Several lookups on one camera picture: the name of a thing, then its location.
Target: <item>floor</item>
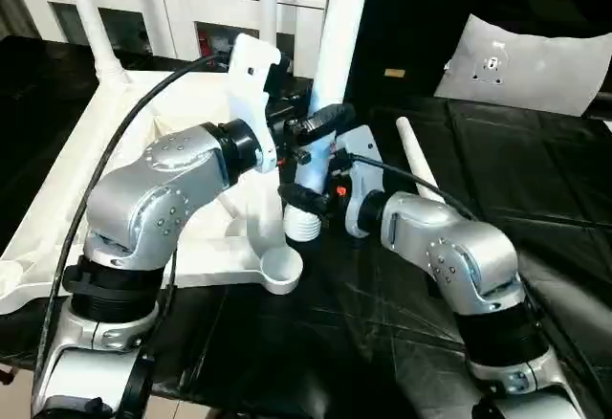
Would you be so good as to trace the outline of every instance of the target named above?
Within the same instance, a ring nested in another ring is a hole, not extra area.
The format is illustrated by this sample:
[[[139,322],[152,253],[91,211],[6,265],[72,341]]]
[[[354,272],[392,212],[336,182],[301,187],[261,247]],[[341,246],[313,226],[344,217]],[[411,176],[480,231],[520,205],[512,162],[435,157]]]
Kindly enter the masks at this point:
[[[9,386],[0,385],[2,417],[30,419],[31,371],[21,370]],[[151,397],[144,419],[210,419],[214,411],[188,402]]]

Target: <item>black table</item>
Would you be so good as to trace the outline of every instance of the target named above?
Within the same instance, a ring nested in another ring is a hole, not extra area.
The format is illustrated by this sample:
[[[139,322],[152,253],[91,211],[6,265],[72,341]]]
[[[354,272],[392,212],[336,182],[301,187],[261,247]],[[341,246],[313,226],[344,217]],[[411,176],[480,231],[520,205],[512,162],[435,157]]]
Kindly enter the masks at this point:
[[[126,68],[183,62],[120,55]],[[93,95],[87,48],[6,38],[0,107],[11,133],[0,187],[6,243]],[[441,188],[502,228],[612,394],[609,131],[599,121],[443,99],[406,99],[364,120],[383,158],[406,167],[394,120],[413,123]],[[387,190],[406,189],[387,179]],[[331,228],[300,246],[299,286],[180,290],[155,340],[154,392],[218,408],[297,417],[470,418],[480,398],[452,314],[424,274]],[[44,300],[0,317],[0,362],[33,366]],[[568,375],[593,417],[581,383]]]

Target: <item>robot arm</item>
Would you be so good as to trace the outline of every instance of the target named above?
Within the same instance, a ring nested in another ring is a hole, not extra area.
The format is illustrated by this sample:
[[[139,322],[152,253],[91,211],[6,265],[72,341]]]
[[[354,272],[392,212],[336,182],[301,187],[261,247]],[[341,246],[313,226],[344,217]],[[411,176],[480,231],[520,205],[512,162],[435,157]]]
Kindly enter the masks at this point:
[[[160,138],[99,182],[84,255],[64,274],[73,295],[35,389],[36,417],[142,417],[152,361],[140,348],[165,264],[189,217],[255,167],[258,153],[244,121],[206,123]]]
[[[337,149],[381,160],[367,126],[339,136]],[[446,204],[385,193],[380,168],[355,162],[348,172],[347,231],[356,237],[379,234],[384,247],[436,282],[453,311],[470,373],[495,399],[474,408],[474,417],[584,419],[528,306],[508,237]]]

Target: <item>cabinet door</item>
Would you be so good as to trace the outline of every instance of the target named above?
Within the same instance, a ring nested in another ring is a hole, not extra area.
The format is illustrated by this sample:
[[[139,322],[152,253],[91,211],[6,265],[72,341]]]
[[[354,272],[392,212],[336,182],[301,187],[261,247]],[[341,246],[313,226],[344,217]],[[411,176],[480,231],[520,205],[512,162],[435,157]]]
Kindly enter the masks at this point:
[[[75,0],[24,0],[44,39],[87,44]],[[116,49],[176,57],[164,0],[94,0]]]
[[[229,49],[239,33],[259,35],[256,0],[165,0],[178,58]],[[296,7],[277,5],[278,47],[295,58]],[[305,76],[295,67],[297,76]]]

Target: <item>black cable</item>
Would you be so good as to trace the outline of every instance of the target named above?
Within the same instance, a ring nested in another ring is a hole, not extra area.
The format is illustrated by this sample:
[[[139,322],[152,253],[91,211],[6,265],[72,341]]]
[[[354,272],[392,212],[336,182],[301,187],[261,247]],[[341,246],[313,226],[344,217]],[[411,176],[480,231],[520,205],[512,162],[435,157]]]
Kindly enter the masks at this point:
[[[176,289],[174,284],[176,282],[176,263],[178,260],[177,259],[178,251],[179,249],[177,248],[172,254],[172,264],[170,266],[170,277],[168,278],[168,284],[165,287],[166,291],[165,291],[164,309],[157,317],[153,330],[151,330],[151,332],[149,333],[147,342],[145,343],[144,348],[143,348],[145,353],[151,352],[150,344],[153,341],[155,341],[155,337],[160,333],[162,324],[164,323],[165,319],[168,317],[168,314],[170,313],[170,307],[172,306],[172,301],[174,300],[174,291]]]
[[[454,207],[457,211],[463,213],[470,220],[478,221],[478,218],[461,202],[456,200],[450,194],[446,193],[445,191],[442,191],[438,187],[432,185],[430,182],[417,177],[411,172],[402,170],[393,165],[381,163],[380,161],[376,161],[376,160],[367,158],[359,154],[348,153],[348,159],[351,161],[362,162],[365,164],[373,165],[378,168],[382,168],[389,172],[395,173],[396,175],[404,177],[416,183],[417,185],[426,187],[432,192],[435,192],[436,194],[442,196],[445,199],[445,201],[448,202],[450,206]],[[576,343],[570,337],[567,331],[565,331],[565,329],[563,328],[563,324],[561,323],[560,319],[557,317],[557,315],[555,314],[551,306],[548,305],[548,302],[546,301],[545,297],[542,296],[541,293],[531,283],[529,283],[529,281],[527,281],[527,279],[524,276],[521,276],[521,279],[523,281],[523,284],[525,285],[525,289],[528,292],[528,298],[530,298],[535,304],[537,304],[537,306],[544,312],[546,317],[550,319],[551,323],[554,325],[554,327],[559,332],[559,334],[565,339],[565,342],[569,346],[575,359],[577,360],[578,364],[582,368],[582,370],[577,370],[577,372],[582,373],[582,376],[581,376],[583,378],[582,380],[587,385],[587,387],[591,390],[593,397],[599,403],[601,410],[605,414],[606,419],[612,419],[612,402],[608,399],[608,396],[605,393],[605,389],[603,388],[603,385],[601,384],[600,378],[595,372],[595,369],[589,363],[584,353],[579,349],[579,347],[576,345]]]
[[[141,110],[158,94],[162,92],[167,86],[172,84],[174,81],[179,79],[180,77],[186,75],[189,72],[200,68],[203,65],[215,60],[219,57],[226,57],[226,55],[209,55],[206,57],[198,58],[191,63],[188,63],[185,67],[177,70],[172,73],[162,81],[160,81],[153,89],[151,89],[142,99],[140,99],[136,105],[130,110],[130,112],[125,116],[113,136],[111,140],[106,145],[104,152],[102,153],[96,168],[94,169],[94,173],[92,174],[92,178],[89,181],[89,185],[85,189],[83,196],[78,203],[78,207],[76,208],[75,217],[66,233],[66,238],[64,239],[64,243],[61,247],[61,253],[59,255],[59,259],[57,261],[57,267],[55,269],[54,280],[51,286],[51,292],[49,294],[49,301],[47,303],[47,310],[45,312],[45,319],[43,320],[42,330],[40,333],[40,342],[38,344],[38,352],[36,353],[36,364],[34,366],[34,378],[33,378],[33,389],[36,389],[36,385],[38,380],[40,379],[40,375],[42,374],[42,369],[44,367],[45,357],[47,355],[47,349],[49,345],[49,331],[51,328],[51,322],[53,318],[53,313],[55,311],[55,301],[57,300],[57,295],[59,294],[59,287],[61,285],[61,279],[64,272],[64,268],[66,266],[66,261],[68,260],[68,253],[72,247],[73,241],[77,234],[78,225],[80,224],[83,215],[85,214],[85,209],[87,207],[87,200],[89,199],[89,195],[92,190],[98,183],[106,164],[111,158],[115,147],[121,140],[121,137],[125,133],[125,130],[132,123],[132,121],[137,117],[137,115],[141,112]]]
[[[417,185],[421,185],[422,187],[426,187],[430,191],[435,192],[439,196],[442,196],[444,198],[444,200],[451,207],[455,208],[461,214],[463,214],[464,216],[469,218],[469,220],[472,220],[472,221],[477,221],[478,220],[476,215],[474,215],[471,212],[471,210],[468,209],[462,202],[460,202],[459,200],[455,199],[453,196],[451,196],[447,192],[442,191],[441,189],[439,189],[435,185],[432,185],[430,182],[428,182],[426,180],[423,180],[420,177],[417,177],[412,172],[408,172],[406,170],[402,170],[402,169],[400,169],[398,167],[395,167],[393,165],[385,164],[385,163],[382,163],[380,161],[376,161],[374,159],[366,158],[365,156],[362,156],[361,154],[348,153],[348,158],[351,161],[357,161],[357,162],[361,162],[361,163],[364,163],[364,164],[372,165],[374,167],[382,168],[382,169],[387,170],[387,171],[389,171],[391,173],[395,173],[396,175],[399,175],[400,177],[406,178],[406,179],[416,183]]]

